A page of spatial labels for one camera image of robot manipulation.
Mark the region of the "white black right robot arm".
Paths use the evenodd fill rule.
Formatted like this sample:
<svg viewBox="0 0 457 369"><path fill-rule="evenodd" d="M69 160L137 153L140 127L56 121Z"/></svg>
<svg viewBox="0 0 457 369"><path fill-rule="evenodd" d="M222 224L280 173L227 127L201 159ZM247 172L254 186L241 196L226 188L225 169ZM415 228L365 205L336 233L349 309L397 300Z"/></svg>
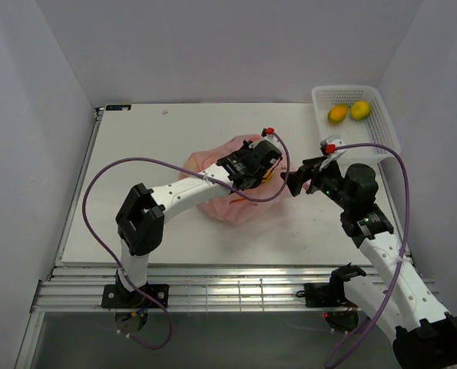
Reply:
<svg viewBox="0 0 457 369"><path fill-rule="evenodd" d="M308 193L320 191L342 209L343 230L386 284L380 289L362 269L347 265L331 274L327 288L331 300L361 308L391 342L400 367L457 364L457 316L436 299L400 253L394 227L376 203L375 171L354 164L341 172L335 161L319 157L303 161L286 179L292 196L308 183Z"/></svg>

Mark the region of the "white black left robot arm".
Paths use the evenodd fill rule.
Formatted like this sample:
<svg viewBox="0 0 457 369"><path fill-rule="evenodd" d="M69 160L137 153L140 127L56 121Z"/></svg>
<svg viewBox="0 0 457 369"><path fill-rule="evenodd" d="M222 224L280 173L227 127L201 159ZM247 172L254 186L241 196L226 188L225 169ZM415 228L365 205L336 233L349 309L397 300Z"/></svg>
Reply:
<svg viewBox="0 0 457 369"><path fill-rule="evenodd" d="M155 188L133 186L115 218L121 239L118 297L132 308L144 301L149 256L160 246L169 220L213 198L260 186L265 174L283 158L282 149L273 135L244 141L238 150L201 172L189 171L179 181Z"/></svg>

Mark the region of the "pink plastic bag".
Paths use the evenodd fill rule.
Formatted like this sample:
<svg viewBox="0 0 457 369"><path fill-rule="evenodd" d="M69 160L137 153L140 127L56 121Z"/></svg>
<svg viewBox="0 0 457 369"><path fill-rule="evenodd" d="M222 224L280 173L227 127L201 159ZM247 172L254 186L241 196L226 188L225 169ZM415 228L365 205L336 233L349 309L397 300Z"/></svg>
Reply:
<svg viewBox="0 0 457 369"><path fill-rule="evenodd" d="M206 151L195 151L190 154L183 167L190 171L201 172L214 164L218 159L238 150L242 146L243 141L254 141L258 138L260 138L260 135L238 135L216 148ZM286 155L283 156L281 161L277 162L274 169L269 171L273 172L273 177L270 181L262 182L259 187L245 191L244 193L252 198L268 198L276 194L283 184L280 174L286 173ZM224 221L230 224L244 224L269 213L269 211L273 210L284 199L290 197L291 194L288 189L284 189L276 199L268 202L248 201L246 198L233 193L219 198L212 198L200 204L199 208L218 221Z"/></svg>

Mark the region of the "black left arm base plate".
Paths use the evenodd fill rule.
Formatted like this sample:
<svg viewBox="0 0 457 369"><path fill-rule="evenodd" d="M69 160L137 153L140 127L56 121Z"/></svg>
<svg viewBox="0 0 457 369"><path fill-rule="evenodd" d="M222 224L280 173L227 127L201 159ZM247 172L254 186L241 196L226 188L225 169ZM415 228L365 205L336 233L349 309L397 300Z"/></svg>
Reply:
<svg viewBox="0 0 457 369"><path fill-rule="evenodd" d="M151 299L136 291L116 285L107 284L101 298L101 307L108 309L140 309L140 308L159 308L159 304L164 308L168 306L170 286L168 284L146 284L141 290L157 301L154 303Z"/></svg>

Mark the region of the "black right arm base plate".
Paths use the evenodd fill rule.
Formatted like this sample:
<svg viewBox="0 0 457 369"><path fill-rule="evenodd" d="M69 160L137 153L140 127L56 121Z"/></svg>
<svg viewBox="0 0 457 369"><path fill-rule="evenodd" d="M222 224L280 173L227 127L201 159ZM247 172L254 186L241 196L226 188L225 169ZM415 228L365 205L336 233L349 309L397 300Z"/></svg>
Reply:
<svg viewBox="0 0 457 369"><path fill-rule="evenodd" d="M362 268L349 263L332 271L326 283L305 283L296 297L303 298L307 308L350 308L353 303L345 297L344 283L365 276Z"/></svg>

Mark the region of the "yellow fake banana bunch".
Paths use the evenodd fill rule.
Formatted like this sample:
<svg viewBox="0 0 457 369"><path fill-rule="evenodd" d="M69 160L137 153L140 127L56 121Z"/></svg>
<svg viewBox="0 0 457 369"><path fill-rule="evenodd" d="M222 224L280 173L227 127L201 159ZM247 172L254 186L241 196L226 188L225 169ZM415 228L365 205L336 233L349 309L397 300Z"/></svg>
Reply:
<svg viewBox="0 0 457 369"><path fill-rule="evenodd" d="M265 183L267 181L270 181L272 177L273 177L273 172L272 171L268 171L266 173L266 175L263 177L262 182Z"/></svg>

